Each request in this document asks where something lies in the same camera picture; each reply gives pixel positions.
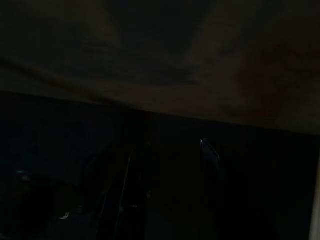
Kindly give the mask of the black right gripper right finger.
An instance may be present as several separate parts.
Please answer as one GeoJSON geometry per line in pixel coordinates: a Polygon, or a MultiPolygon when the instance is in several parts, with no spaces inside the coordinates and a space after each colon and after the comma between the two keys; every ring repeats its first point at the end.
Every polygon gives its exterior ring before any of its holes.
{"type": "Polygon", "coordinates": [[[225,191],[220,156],[208,139],[200,140],[202,170],[209,191],[209,205],[219,240],[226,240],[225,191]]]}

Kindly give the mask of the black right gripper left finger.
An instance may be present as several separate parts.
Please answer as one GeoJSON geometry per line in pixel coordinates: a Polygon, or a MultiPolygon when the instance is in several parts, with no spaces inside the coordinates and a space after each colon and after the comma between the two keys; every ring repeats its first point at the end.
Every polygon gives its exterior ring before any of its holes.
{"type": "Polygon", "coordinates": [[[117,240],[145,240],[149,173],[150,145],[145,143],[129,156],[117,216],[117,240]]]}

